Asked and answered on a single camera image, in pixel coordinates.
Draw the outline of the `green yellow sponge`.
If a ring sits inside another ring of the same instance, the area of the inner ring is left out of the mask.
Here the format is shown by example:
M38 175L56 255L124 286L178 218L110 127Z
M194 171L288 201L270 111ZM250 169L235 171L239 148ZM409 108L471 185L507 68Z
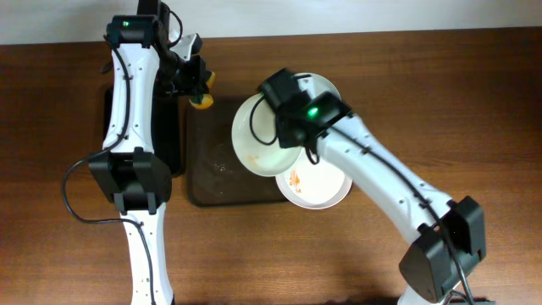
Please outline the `green yellow sponge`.
M213 87L216 79L216 73L212 71L205 72L205 80L208 89ZM190 105L195 109L207 109L213 105L213 97L210 93L197 95L189 99Z

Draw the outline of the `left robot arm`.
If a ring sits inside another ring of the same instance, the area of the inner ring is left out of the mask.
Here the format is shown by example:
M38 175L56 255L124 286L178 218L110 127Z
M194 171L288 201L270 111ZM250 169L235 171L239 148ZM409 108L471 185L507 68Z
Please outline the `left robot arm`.
M198 52L197 34L169 40L167 14L116 15L107 26L114 79L104 154L89 169L119 212L128 242L134 304L172 304L164 243L171 168L158 153L157 104L189 96L208 107L215 74Z

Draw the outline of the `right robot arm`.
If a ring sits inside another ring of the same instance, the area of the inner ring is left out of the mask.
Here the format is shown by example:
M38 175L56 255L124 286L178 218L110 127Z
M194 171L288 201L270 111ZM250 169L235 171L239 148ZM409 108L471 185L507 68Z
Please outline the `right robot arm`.
M298 93L273 105L281 143L302 144L345 173L390 219L409 248L399 263L400 304L474 302L467 276L486 256L484 210L414 174L331 93Z

